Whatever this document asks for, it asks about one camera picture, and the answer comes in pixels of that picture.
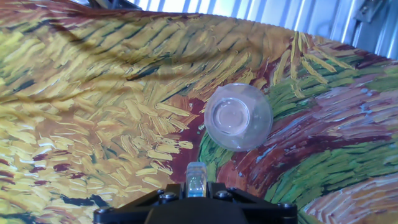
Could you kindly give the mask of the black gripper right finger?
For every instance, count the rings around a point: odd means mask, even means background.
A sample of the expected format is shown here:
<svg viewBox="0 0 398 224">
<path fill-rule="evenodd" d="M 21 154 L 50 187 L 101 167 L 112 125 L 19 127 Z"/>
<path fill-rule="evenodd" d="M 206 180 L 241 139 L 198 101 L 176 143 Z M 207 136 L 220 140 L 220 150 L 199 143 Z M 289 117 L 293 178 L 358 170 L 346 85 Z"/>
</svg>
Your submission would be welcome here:
<svg viewBox="0 0 398 224">
<path fill-rule="evenodd" d="M 270 203 L 236 187 L 208 182 L 207 196 L 226 202 L 241 212 L 247 223 L 297 224 L 298 208 L 290 202 Z"/>
</svg>

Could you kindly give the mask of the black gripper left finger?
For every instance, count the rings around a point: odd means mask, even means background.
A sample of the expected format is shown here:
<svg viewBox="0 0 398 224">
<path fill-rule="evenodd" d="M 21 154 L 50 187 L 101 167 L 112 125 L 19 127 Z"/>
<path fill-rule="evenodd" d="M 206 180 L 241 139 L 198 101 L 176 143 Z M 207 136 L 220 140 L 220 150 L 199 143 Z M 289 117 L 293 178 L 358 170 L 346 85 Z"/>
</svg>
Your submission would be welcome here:
<svg viewBox="0 0 398 224">
<path fill-rule="evenodd" d="M 150 211 L 184 198 L 184 184 L 168 184 L 118 208 L 100 207 L 93 212 L 95 224 L 144 224 Z"/>
</svg>

